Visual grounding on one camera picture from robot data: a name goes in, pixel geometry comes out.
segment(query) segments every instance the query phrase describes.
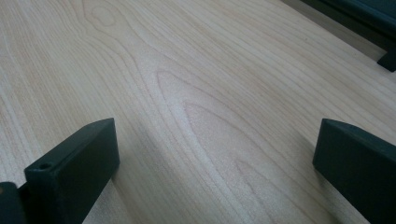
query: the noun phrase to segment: wood grain pattern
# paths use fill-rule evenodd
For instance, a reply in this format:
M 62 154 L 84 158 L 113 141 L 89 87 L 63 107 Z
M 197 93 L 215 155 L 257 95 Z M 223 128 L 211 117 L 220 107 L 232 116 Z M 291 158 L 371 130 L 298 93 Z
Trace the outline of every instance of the wood grain pattern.
M 395 98 L 279 0 L 0 0 L 0 180 L 116 120 L 121 167 L 85 223 L 365 223 L 312 167 L 318 128 L 396 144 Z

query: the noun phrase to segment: black object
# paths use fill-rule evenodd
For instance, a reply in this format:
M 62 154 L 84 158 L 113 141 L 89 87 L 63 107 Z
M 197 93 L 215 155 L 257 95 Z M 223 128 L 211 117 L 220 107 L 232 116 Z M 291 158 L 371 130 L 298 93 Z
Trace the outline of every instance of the black object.
M 388 53 L 378 63 L 396 70 L 395 0 L 302 0 Z
M 29 165 L 19 189 L 0 183 L 0 223 L 82 223 L 119 165 L 114 119 L 86 125 Z
M 371 223 L 396 223 L 396 146 L 324 119 L 313 163 Z

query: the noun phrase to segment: round hole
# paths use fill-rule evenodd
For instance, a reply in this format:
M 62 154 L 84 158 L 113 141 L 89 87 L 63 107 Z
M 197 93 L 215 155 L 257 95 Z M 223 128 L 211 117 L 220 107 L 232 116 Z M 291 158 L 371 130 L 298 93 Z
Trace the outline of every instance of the round hole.
M 50 167 L 51 167 L 50 163 L 43 163 L 38 168 L 40 168 L 40 170 L 47 170 Z

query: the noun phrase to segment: laminate tabletop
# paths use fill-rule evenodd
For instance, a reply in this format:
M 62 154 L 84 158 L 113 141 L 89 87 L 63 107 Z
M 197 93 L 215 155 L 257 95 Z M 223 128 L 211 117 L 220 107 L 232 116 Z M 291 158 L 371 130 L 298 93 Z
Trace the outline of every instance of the laminate tabletop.
M 287 2 L 0 0 L 0 181 L 114 118 L 84 223 L 365 223 L 313 168 L 318 130 L 396 144 L 396 77 Z

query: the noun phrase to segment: wood grain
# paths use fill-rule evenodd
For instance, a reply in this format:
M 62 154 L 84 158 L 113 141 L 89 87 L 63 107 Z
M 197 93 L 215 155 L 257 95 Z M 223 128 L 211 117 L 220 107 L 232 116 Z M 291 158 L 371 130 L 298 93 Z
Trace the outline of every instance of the wood grain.
M 121 167 L 85 223 L 365 223 L 312 167 L 318 128 L 396 144 L 395 98 L 279 0 L 0 0 L 0 180 L 116 120 Z

